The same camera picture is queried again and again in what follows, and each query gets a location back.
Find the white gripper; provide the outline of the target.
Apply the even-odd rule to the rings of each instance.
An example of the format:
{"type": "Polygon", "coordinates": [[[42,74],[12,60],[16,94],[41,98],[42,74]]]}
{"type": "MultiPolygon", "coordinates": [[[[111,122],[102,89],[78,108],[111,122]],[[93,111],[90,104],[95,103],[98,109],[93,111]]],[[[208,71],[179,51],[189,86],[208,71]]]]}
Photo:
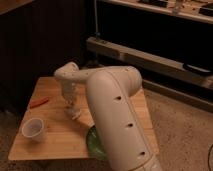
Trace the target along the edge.
{"type": "Polygon", "coordinates": [[[62,86],[62,96],[69,104],[69,111],[75,113],[75,102],[77,100],[77,91],[75,83],[66,83],[62,86]]]}

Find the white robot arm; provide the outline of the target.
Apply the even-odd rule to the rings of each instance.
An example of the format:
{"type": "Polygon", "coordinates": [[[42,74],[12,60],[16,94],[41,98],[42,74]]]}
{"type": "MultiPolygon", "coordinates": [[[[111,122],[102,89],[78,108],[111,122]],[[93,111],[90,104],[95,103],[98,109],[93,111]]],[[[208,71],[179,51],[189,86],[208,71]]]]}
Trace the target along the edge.
{"type": "Polygon", "coordinates": [[[140,72],[132,66],[81,70],[69,62],[54,72],[65,99],[72,86],[83,84],[96,130],[114,171],[163,171],[149,144],[131,97],[142,86],[140,72]]]}

